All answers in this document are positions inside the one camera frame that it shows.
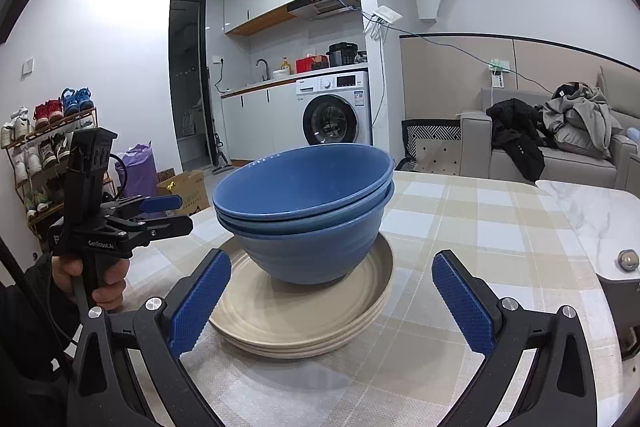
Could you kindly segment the person's left hand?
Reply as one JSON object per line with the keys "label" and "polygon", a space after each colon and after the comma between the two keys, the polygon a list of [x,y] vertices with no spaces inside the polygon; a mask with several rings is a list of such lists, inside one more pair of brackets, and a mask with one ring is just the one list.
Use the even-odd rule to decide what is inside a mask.
{"label": "person's left hand", "polygon": [[[82,261],[69,257],[53,256],[51,263],[55,285],[70,300],[75,301],[73,283],[74,280],[81,277],[82,269],[84,269]],[[129,267],[130,261],[128,259],[120,259],[106,270],[103,275],[104,284],[92,293],[92,299],[98,306],[107,311],[116,310],[122,306]]]}

